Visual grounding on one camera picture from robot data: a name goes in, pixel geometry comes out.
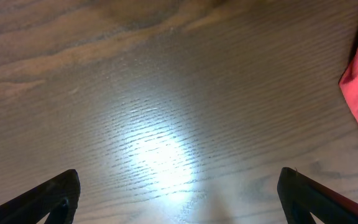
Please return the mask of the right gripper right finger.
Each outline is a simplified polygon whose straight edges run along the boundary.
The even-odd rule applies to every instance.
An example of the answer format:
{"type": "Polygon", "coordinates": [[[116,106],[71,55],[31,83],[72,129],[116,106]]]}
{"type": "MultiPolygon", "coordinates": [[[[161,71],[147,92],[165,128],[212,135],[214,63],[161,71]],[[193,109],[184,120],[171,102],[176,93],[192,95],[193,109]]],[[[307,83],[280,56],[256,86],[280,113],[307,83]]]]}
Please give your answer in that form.
{"type": "Polygon", "coordinates": [[[277,192],[288,223],[358,224],[358,203],[289,168],[281,170],[277,192]]]}

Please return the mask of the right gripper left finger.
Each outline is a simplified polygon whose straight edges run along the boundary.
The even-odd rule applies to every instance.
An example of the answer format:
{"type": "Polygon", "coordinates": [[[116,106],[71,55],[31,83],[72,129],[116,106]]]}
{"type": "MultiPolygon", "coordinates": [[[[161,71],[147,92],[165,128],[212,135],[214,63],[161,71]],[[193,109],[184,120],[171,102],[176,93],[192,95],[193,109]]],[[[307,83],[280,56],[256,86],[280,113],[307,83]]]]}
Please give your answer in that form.
{"type": "Polygon", "coordinates": [[[81,186],[78,173],[66,170],[0,205],[0,223],[73,223],[81,186]]]}

